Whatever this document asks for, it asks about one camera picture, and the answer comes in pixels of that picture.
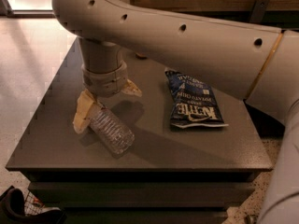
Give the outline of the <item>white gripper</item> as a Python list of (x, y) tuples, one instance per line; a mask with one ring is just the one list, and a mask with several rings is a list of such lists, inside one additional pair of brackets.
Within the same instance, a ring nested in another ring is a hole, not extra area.
[(73, 120), (76, 133), (83, 133), (100, 110), (100, 106), (93, 95), (111, 97), (122, 91), (127, 95), (142, 96), (142, 90), (132, 80), (128, 79), (127, 64), (125, 62), (121, 62), (116, 70), (108, 73), (94, 73), (88, 71), (85, 67), (82, 67), (81, 70), (83, 84), (86, 89), (77, 100), (77, 110)]

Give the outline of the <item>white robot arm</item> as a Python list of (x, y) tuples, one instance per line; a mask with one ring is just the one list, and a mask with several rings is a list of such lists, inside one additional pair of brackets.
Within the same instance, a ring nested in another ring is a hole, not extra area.
[(127, 81), (121, 47), (200, 77), (285, 126), (257, 224), (299, 224), (299, 34), (130, 5), (129, 0), (52, 0), (80, 39), (87, 89), (109, 97)]

